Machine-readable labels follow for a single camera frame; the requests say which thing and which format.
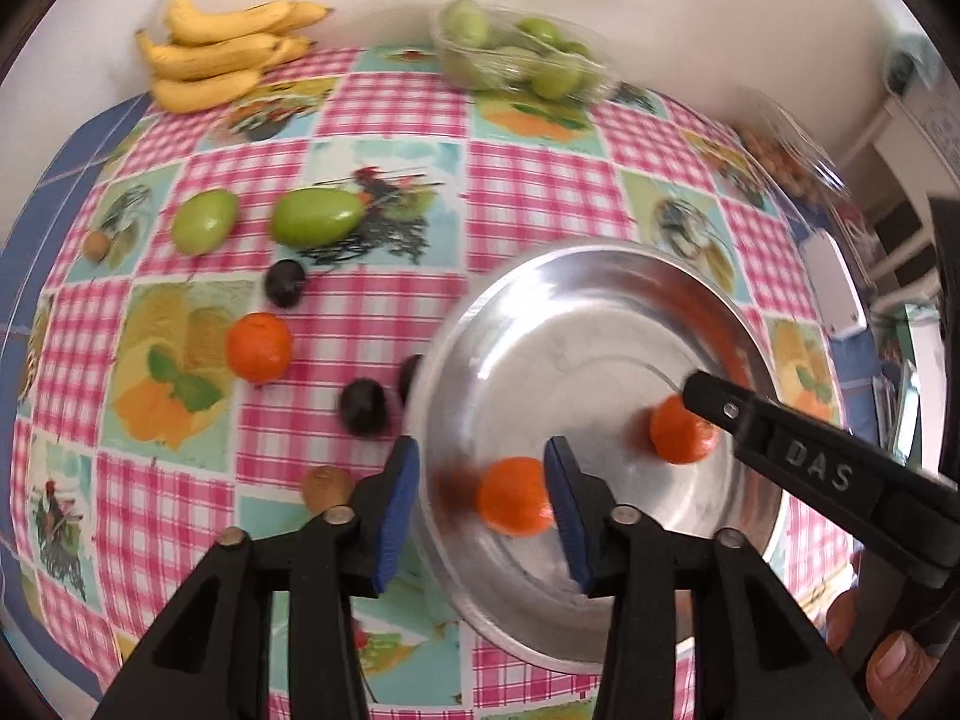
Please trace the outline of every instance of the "tablecloth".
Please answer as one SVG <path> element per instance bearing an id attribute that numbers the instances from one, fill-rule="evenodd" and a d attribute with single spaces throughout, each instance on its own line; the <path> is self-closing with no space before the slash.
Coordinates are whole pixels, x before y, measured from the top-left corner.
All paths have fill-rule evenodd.
<path id="1" fill-rule="evenodd" d="M 86 141 L 99 132 L 82 131 Z M 392 400 L 389 437 L 360 442 L 337 423 L 340 387 L 359 375 L 394 381 L 472 277 L 538 242 L 613 236 L 685 257 L 739 305 L 784 401 L 843 419 L 781 209 L 729 127 L 665 95 L 624 86 L 584 111 L 455 91 L 422 47 L 320 50 L 212 111 L 172 116 L 132 101 L 100 135 L 80 167 L 62 172 L 71 139 L 24 211 L 29 221 L 50 194 L 64 198 L 8 317 L 4 375 L 18 385 L 10 507 L 0 518 L 20 573 L 7 582 L 7 607 L 29 610 L 55 642 L 38 649 L 78 664 L 74 679 L 95 697 L 219 531 L 238 524 L 258 538 L 299 527 L 307 514 L 296 485 L 310 464 L 358 478 L 381 466 L 400 405 Z M 271 242 L 277 196 L 316 183 L 368 202 L 365 242 L 309 252 Z M 236 228 L 213 254 L 180 255 L 171 240 L 179 204 L 221 187 L 239 196 Z M 26 247 L 24 220 L 8 248 Z M 691 225 L 705 245 L 683 237 Z M 99 264 L 80 255 L 95 228 L 113 240 Z M 287 256 L 311 277 L 302 303 L 280 311 L 262 277 Z M 252 310 L 283 314 L 295 337 L 290 370 L 262 388 L 234 379 L 223 359 L 224 329 Z M 195 385 L 179 396 L 184 408 L 150 399 L 157 346 Z M 791 500 L 773 565 L 809 601 L 850 548 L 846 533 Z M 277 598 L 275 717 L 289 715 L 286 610 Z M 482 640 L 413 548 L 384 598 L 357 600 L 354 614 L 376 720 L 592 710 L 596 678 L 524 664 Z M 690 716 L 691 688 L 683 658 L 676 717 Z"/>

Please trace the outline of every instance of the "orange fruit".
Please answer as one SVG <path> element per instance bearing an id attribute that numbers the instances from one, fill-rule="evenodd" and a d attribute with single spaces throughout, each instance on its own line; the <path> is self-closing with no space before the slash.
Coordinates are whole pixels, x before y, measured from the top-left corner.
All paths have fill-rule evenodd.
<path id="1" fill-rule="evenodd" d="M 544 464 L 536 458 L 498 460 L 480 479 L 477 514 L 503 536 L 536 536 L 553 524 Z"/>
<path id="2" fill-rule="evenodd" d="M 267 384 L 284 375 L 293 357 L 294 337 L 273 314 L 240 317 L 227 332 L 227 366 L 251 384 Z"/>
<path id="3" fill-rule="evenodd" d="M 683 399 L 674 394 L 654 409 L 650 440 L 656 454 L 681 466 L 709 455 L 720 440 L 720 428 L 689 412 Z"/>

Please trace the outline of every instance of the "pink checkered tablecloth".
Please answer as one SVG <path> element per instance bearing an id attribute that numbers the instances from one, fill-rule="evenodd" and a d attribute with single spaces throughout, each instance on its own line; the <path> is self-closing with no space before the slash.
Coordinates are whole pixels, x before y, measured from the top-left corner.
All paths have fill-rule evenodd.
<path id="1" fill-rule="evenodd" d="M 428 52 L 395 53 L 321 50 L 272 70 L 238 103 L 191 116 L 149 109 L 64 238 L 41 295 L 48 322 L 35 381 L 14 425 L 10 548 L 37 596 L 34 613 L 102 688 L 224 527 L 257 535 L 298 527 L 299 480 L 311 464 L 337 464 L 355 478 L 382 466 L 400 429 L 397 365 L 425 351 L 472 277 L 572 236 L 664 248 L 651 232 L 664 196 L 695 207 L 718 250 L 730 252 L 733 278 L 723 289 L 774 370 L 808 355 L 842 418 L 786 221 L 771 202 L 731 197 L 691 146 L 699 138 L 739 148 L 729 127 L 652 92 L 646 108 L 603 103 L 537 116 L 534 98 L 474 98 L 448 87 Z M 322 86 L 328 94 L 318 96 Z M 372 175 L 392 194 L 377 194 Z M 301 253 L 275 245 L 275 199 L 312 184 L 357 193 L 368 204 L 368 239 Z M 179 254 L 176 210 L 214 188 L 239 199 L 232 234 L 209 255 Z M 114 245 L 126 234 L 129 251 L 90 263 L 83 242 L 103 225 Z M 298 306 L 275 309 L 263 274 L 289 256 L 311 275 Z M 692 264 L 720 283 L 709 263 Z M 210 338 L 259 310 L 286 320 L 295 347 L 283 378 L 257 388 L 224 376 L 222 347 Z M 179 396 L 150 378 L 157 346 L 178 375 L 205 377 L 214 405 L 171 406 Z M 350 439 L 338 423 L 339 391 L 358 376 L 389 385 L 392 424 L 380 440 Z M 149 418 L 131 416 L 137 398 Z M 80 546 L 67 573 L 37 541 L 51 505 L 47 482 L 76 512 Z M 774 564 L 800 600 L 822 589 L 850 550 L 846 533 L 790 501 Z M 429 580 L 416 565 L 405 570 L 415 613 L 355 610 L 373 642 L 362 651 L 373 720 L 536 720 L 525 712 L 557 704 L 571 704 L 571 718 L 589 716 L 597 678 L 508 655 L 444 618 Z M 413 618 L 426 622 L 418 628 Z M 274 631 L 280 646 L 277 620 Z M 289 717 L 277 673 L 271 715 Z M 675 717 L 692 716 L 690 656 L 678 661 L 676 695 Z"/>

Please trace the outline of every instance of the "metal bowl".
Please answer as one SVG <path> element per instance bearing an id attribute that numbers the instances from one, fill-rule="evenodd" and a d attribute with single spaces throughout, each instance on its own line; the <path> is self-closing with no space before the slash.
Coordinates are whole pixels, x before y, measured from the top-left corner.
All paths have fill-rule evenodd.
<path id="1" fill-rule="evenodd" d="M 553 435 L 568 438 L 618 502 L 696 536 L 733 526 L 769 559 L 785 498 L 733 459 L 730 436 L 691 466 L 666 464 L 649 445 L 649 408 L 698 368 L 776 395 L 733 303 L 680 260 L 630 242 L 536 250 L 450 314 L 419 367 L 404 429 L 419 442 L 424 471 L 416 538 L 474 629 L 531 664 L 600 671 L 611 601 L 579 593 L 556 530 L 506 538 L 474 511 L 486 466 L 541 457 Z M 680 594 L 681 645 L 691 630 Z"/>

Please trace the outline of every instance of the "banana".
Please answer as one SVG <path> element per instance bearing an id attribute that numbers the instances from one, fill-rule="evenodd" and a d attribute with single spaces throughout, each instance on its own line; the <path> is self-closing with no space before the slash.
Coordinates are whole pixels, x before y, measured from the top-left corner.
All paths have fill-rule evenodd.
<path id="1" fill-rule="evenodd" d="M 174 81 L 212 79 L 224 73 L 246 70 L 269 61 L 288 38 L 256 33 L 212 46 L 158 46 L 142 29 L 136 45 L 155 76 Z"/>
<path id="2" fill-rule="evenodd" d="M 289 0 L 275 0 L 232 13 L 205 13 L 191 0 L 171 0 L 164 19 L 175 43 L 205 46 L 254 32 L 269 32 L 293 10 Z"/>
<path id="3" fill-rule="evenodd" d="M 306 53 L 315 45 L 317 44 L 310 38 L 301 35 L 284 35 L 280 38 L 277 50 L 270 55 L 261 67 L 272 68 L 282 65 L 284 62 L 300 59 L 302 56 L 306 56 Z"/>
<path id="4" fill-rule="evenodd" d="M 270 32 L 282 35 L 291 29 L 303 29 L 311 23 L 321 22 L 333 13 L 332 7 L 325 7 L 306 0 L 291 0 L 290 4 L 292 6 L 290 12 L 271 26 Z"/>
<path id="5" fill-rule="evenodd" d="M 170 113 L 193 113 L 215 108 L 246 95 L 260 82 L 260 71 L 238 70 L 202 81 L 153 79 L 154 100 Z"/>

